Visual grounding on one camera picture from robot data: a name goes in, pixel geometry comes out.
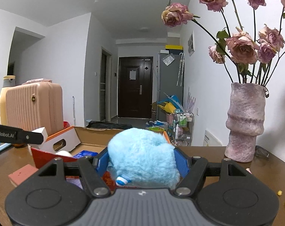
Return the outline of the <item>yellow thermos bottle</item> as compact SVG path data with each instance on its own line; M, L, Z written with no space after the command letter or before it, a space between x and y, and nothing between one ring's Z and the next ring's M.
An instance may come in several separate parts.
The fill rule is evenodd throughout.
M0 124L8 125L6 111L6 93L9 88L15 87L15 76L4 76L3 86L0 92Z

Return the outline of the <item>black bag on floor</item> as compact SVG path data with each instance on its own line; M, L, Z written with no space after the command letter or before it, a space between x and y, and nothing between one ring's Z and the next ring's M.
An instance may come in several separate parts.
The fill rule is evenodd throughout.
M131 129L133 126L130 124L116 124L108 121L90 121L86 128L91 129L119 129L127 130Z

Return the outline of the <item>metal storage cart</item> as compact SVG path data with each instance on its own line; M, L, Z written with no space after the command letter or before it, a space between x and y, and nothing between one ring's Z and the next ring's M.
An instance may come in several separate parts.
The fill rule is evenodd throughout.
M194 114L178 112L172 114L168 135L173 146L191 146L194 131Z

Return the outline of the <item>purple textured vase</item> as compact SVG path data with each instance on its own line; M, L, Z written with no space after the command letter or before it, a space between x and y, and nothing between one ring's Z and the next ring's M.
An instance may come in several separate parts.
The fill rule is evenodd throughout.
M257 136L264 132L265 93L266 89L258 84L231 84L226 157L241 163L253 160Z

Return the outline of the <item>lavender knit cloth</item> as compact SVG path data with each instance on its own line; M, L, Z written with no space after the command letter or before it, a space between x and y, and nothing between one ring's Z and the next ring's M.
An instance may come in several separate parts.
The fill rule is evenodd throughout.
M73 185L78 186L81 190L83 190L82 184L81 184L81 180L77 179L77 178L66 178L66 181L68 183L71 183Z

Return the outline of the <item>red cardboard fruit box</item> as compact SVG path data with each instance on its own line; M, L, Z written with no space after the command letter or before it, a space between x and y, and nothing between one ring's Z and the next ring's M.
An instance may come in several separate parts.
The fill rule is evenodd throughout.
M124 130L118 129L88 129L81 127L69 127L49 136L41 145L32 144L29 149L37 168L41 168L53 159L57 152L65 150L72 156L82 150L100 153L107 148L110 140ZM71 157L62 156L64 161Z

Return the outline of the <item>grey refrigerator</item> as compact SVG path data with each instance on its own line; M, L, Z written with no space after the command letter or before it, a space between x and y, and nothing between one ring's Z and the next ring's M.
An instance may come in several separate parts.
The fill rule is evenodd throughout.
M167 96L175 95L183 104L183 84L180 83L181 73L179 67L182 65L181 53L183 50L169 50L168 54L158 55L157 70L157 104L162 104Z

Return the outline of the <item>eyeglasses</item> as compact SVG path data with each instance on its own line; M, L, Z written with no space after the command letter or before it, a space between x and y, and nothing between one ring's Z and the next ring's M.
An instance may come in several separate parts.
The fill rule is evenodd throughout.
M254 155L260 158L265 158L265 159L269 158L269 152L259 145L255 146Z

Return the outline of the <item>white wall panel box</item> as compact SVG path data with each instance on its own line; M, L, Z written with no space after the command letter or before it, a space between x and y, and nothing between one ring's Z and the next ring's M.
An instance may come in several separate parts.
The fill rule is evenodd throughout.
M194 32L192 31L189 38L188 38L188 54L189 56L192 56L192 54L195 52L195 47L194 47Z

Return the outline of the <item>dried pink roses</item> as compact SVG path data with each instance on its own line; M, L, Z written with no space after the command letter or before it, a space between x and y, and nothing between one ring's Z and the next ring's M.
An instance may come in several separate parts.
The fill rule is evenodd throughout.
M206 5L208 11L222 14L225 27L217 31L216 36L211 34L197 21L200 17L191 13L187 5L171 3L171 0L169 0L167 7L161 13L161 20L164 25L167 27L176 27L192 21L214 40L215 44L208 48L208 54L214 63L224 65L232 83L234 81L227 69L225 63L226 57L236 66L239 83L255 83L266 87L280 59L285 54L285 51L280 54L285 46L285 40L281 34L282 22L285 19L285 0L280 0L282 4L280 28L271 29L265 24L259 31L257 31L256 27L255 11L260 6L266 6L266 0L246 0L253 10L253 36L250 36L244 30L234 0L231 0L231 2L239 27L236 27L237 32L232 34L230 33L229 24L224 13L224 8L228 5L227 0L198 1L200 4ZM270 73L272 61L276 55L277 62Z

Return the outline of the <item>light blue fluffy plush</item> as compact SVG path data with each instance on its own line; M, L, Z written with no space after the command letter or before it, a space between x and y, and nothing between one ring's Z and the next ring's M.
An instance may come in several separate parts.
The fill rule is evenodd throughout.
M108 143L107 171L119 187L170 188L180 181L175 147L163 134L131 128Z

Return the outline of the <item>dark wooden door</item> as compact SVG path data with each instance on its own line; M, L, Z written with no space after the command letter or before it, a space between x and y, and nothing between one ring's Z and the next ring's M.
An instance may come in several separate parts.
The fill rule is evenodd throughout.
M152 115L153 57L120 57L118 117L150 119Z

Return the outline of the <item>pink ribbed small suitcase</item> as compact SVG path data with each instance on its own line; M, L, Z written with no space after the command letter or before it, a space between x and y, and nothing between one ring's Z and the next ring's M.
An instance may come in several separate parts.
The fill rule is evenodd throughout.
M51 136L64 127L62 87L38 79L11 87L6 92L6 113L8 126L25 131L45 128Z

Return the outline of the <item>pink layered sponge block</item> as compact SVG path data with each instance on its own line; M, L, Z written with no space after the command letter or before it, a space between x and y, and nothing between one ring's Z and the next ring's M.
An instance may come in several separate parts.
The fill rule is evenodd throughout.
M38 169L30 164L27 164L15 172L8 175L8 178L12 185L15 187L19 186L22 182L27 180L30 176L32 176Z

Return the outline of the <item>red bucket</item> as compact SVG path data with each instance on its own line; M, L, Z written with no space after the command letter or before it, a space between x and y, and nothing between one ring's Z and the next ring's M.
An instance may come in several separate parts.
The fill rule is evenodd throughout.
M68 127L70 127L70 124L67 121L64 121L63 124L64 124L64 129L67 129Z

